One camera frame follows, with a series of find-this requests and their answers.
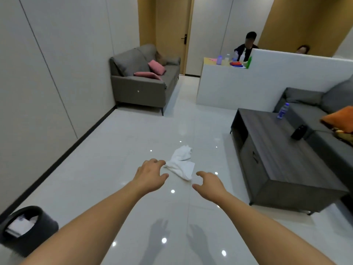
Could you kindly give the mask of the person's right hand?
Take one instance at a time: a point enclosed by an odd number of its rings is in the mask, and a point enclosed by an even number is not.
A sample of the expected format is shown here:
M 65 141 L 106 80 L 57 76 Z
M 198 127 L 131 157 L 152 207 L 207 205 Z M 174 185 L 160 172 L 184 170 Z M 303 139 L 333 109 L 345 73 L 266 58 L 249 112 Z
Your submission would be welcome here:
M 227 196 L 227 190 L 218 176 L 205 171 L 198 171 L 196 175 L 202 178 L 204 185 L 204 192 L 198 192 L 198 194 L 204 199 L 220 205 Z

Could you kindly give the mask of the person's right forearm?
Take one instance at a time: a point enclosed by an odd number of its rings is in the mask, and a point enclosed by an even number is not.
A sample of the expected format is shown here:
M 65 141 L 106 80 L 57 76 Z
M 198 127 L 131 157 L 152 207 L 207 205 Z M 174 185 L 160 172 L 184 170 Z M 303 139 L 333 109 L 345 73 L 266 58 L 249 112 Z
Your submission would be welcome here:
M 231 219 L 259 265 L 335 265 L 301 237 L 229 192 L 210 200 Z

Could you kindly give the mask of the person's left forearm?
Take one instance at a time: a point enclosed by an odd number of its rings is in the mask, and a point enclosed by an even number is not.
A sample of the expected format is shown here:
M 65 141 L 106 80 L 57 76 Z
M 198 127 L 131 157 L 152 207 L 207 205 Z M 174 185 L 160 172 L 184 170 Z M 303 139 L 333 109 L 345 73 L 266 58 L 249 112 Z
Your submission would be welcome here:
M 19 265 L 100 265 L 131 210 L 147 193 L 136 182 L 128 183 L 59 229 Z

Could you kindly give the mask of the white towel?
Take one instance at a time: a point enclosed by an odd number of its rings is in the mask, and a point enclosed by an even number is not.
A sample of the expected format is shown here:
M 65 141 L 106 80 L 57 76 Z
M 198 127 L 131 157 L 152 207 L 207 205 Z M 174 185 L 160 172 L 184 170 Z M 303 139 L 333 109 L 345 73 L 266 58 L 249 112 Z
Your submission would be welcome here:
M 188 145 L 181 146 L 176 149 L 169 161 L 166 162 L 164 168 L 170 170 L 181 179 L 190 182 L 195 163 L 191 162 L 192 148 Z

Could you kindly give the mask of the dark grey coffee table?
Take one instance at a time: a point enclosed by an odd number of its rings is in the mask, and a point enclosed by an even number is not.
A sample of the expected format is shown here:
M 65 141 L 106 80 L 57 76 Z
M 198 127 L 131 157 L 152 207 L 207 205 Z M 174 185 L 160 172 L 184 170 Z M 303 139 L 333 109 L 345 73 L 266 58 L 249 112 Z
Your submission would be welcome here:
M 349 191 L 309 144 L 275 113 L 239 108 L 230 134 L 243 170 L 249 205 L 308 215 L 319 213 Z

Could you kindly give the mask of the small grey sofa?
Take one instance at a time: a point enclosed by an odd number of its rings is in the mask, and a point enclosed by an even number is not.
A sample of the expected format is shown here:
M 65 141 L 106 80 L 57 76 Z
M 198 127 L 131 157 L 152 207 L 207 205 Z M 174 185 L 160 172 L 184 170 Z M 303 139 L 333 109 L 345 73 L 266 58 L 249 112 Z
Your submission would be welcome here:
M 166 58 L 166 72 L 162 80 L 137 77 L 135 72 L 152 72 L 148 62 L 156 60 L 157 48 L 153 44 L 145 44 L 114 55 L 109 59 L 110 79 L 114 100 L 117 105 L 132 105 L 164 109 L 169 103 L 180 75 L 180 57 Z

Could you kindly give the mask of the square pink cushion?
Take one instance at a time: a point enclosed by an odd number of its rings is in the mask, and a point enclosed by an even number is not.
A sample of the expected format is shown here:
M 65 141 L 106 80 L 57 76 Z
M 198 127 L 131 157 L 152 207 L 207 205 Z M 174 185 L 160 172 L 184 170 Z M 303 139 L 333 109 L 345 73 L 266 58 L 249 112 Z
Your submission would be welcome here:
M 150 70 L 158 76 L 164 75 L 164 73 L 166 72 L 165 67 L 155 60 L 151 60 L 150 62 L 148 62 L 148 66 Z

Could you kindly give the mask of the white partition counter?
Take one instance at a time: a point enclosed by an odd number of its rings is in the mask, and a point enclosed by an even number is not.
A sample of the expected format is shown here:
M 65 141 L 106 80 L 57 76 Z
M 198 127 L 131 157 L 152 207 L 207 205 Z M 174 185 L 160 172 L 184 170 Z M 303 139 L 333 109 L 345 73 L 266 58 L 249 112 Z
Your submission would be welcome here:
M 254 49 L 249 69 L 205 57 L 198 105 L 273 111 L 287 87 L 326 92 L 353 75 L 353 60 Z

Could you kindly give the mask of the water bottle with blue label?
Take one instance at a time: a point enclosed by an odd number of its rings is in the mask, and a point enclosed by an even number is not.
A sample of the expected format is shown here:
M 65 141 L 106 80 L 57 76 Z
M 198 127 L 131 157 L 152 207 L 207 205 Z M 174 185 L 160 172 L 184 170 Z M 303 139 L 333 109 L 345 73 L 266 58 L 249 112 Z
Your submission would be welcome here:
M 284 115 L 287 113 L 287 111 L 289 110 L 289 103 L 286 102 L 279 110 L 277 118 L 278 119 L 282 119 L 284 117 Z

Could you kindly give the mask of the black speaker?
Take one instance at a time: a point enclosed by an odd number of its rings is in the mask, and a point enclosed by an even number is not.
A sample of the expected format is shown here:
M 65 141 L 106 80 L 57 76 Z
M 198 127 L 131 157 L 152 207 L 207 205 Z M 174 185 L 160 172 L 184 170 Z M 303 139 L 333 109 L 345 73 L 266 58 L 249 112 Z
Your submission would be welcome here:
M 300 125 L 297 129 L 294 130 L 294 132 L 290 136 L 291 139 L 296 141 L 301 140 L 307 133 L 307 129 L 308 129 L 307 125 Z

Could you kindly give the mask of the large grey sofa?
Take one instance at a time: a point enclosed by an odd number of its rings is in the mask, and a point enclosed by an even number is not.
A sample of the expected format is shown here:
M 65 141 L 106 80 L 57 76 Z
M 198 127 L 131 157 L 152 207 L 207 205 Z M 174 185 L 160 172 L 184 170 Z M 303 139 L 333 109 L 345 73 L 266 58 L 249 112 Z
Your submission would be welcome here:
M 273 112 L 289 103 L 285 114 L 294 129 L 307 125 L 304 140 L 348 188 L 353 199 L 353 147 L 333 136 L 332 127 L 320 119 L 346 106 L 353 106 L 353 75 L 327 92 L 286 88 Z

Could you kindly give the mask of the black trash bin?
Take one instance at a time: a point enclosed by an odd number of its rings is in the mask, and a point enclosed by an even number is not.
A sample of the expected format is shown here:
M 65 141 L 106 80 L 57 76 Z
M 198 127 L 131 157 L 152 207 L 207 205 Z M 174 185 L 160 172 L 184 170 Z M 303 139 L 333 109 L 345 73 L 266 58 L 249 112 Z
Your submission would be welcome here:
M 5 233 L 5 228 L 23 214 L 27 219 L 38 216 L 33 228 L 18 238 Z M 58 230 L 59 224 L 57 221 L 51 218 L 42 208 L 27 206 L 15 211 L 0 224 L 0 244 L 22 257 L 27 257 Z

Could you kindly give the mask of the white paper waste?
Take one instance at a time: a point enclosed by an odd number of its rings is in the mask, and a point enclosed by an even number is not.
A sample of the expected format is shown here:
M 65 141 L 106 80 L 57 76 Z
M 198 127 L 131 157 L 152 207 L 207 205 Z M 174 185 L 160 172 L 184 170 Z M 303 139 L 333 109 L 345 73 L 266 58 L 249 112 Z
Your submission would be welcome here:
M 5 228 L 5 233 L 18 238 L 30 231 L 37 220 L 38 216 L 27 219 L 24 214 L 20 215 Z

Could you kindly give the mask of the wooden door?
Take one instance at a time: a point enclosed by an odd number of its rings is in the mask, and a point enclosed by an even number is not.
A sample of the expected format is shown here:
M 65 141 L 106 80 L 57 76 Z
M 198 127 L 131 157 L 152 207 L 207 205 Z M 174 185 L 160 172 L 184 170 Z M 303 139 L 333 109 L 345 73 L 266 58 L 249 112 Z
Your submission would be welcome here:
M 180 57 L 180 72 L 186 71 L 187 44 L 181 38 L 190 35 L 194 0 L 156 0 L 156 47 L 165 58 Z

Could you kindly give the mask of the orange cushion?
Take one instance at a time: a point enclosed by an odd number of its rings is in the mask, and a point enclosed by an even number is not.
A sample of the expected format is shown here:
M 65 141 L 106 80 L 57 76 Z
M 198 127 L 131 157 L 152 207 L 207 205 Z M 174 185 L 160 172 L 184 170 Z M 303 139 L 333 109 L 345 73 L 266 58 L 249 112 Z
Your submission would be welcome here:
M 353 133 L 353 106 L 346 106 L 341 110 L 328 114 L 322 117 L 320 121 L 345 133 Z

